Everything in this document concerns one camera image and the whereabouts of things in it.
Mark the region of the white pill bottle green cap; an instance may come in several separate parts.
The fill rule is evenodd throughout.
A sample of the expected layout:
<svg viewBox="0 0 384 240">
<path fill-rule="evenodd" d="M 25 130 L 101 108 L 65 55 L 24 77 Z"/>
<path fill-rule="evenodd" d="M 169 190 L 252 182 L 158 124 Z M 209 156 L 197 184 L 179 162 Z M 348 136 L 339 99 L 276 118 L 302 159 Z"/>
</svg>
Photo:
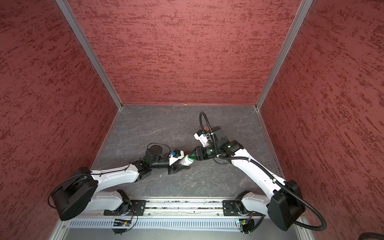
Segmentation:
<svg viewBox="0 0 384 240">
<path fill-rule="evenodd" d="M 190 155 L 185 155 L 181 160 L 180 160 L 180 165 L 181 166 L 185 166 L 185 167 L 189 167 L 193 162 L 195 161 L 195 159 L 193 159 L 192 157 L 190 157 Z"/>
</svg>

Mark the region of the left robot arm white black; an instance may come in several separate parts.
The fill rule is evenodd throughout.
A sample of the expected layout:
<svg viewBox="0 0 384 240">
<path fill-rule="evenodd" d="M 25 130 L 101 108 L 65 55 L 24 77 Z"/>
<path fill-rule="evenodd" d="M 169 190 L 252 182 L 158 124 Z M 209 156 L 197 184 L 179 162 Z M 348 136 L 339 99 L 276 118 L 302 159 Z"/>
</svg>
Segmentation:
<svg viewBox="0 0 384 240">
<path fill-rule="evenodd" d="M 121 184 L 131 184 L 147 178 L 153 169 L 167 169 L 177 173 L 194 162 L 184 151 L 166 154 L 159 145 L 153 145 L 145 156 L 126 166 L 93 170 L 79 168 L 58 185 L 48 196 L 48 205 L 57 210 L 60 220 L 67 221 L 83 212 L 104 211 L 106 216 L 133 216 L 134 205 L 123 190 L 105 190 Z"/>
</svg>

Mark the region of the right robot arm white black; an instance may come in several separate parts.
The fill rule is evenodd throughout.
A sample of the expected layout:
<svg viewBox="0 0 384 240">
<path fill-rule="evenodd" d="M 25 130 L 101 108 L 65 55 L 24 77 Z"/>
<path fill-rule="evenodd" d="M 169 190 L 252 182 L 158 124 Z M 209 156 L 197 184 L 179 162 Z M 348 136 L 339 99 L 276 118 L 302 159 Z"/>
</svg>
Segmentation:
<svg viewBox="0 0 384 240">
<path fill-rule="evenodd" d="M 268 216 L 283 231 L 287 231 L 305 212 L 304 203 L 278 185 L 278 183 L 281 183 L 285 188 L 301 198 L 301 189 L 295 181 L 287 182 L 264 168 L 237 141 L 224 143 L 218 150 L 216 152 L 215 147 L 212 145 L 197 147 L 183 157 L 182 163 L 189 166 L 194 161 L 208 160 L 218 155 L 226 158 L 229 163 L 242 170 L 265 193 L 263 197 L 251 192 L 244 192 L 240 195 L 241 206 L 247 212 L 257 212 Z"/>
</svg>

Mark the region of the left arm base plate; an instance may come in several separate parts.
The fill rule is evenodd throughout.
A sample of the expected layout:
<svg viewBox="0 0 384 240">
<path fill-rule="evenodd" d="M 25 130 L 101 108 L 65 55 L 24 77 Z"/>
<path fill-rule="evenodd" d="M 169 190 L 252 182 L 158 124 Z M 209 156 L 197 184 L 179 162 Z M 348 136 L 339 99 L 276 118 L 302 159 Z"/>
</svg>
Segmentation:
<svg viewBox="0 0 384 240">
<path fill-rule="evenodd" d="M 116 210 L 104 210 L 104 216 L 142 216 L 146 203 L 146 200 L 124 200 Z"/>
</svg>

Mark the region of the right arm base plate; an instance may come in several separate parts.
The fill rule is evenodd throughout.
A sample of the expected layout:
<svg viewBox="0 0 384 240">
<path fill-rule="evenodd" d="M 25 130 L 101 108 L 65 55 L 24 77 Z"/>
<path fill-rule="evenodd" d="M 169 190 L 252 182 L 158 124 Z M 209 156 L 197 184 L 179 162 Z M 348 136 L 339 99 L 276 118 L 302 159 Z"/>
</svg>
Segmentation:
<svg viewBox="0 0 384 240">
<path fill-rule="evenodd" d="M 224 200 L 223 204 L 223 213 L 224 216 L 229 217 L 250 217 L 253 216 L 261 217 L 262 214 L 257 212 L 248 211 L 241 201 L 237 200 Z"/>
</svg>

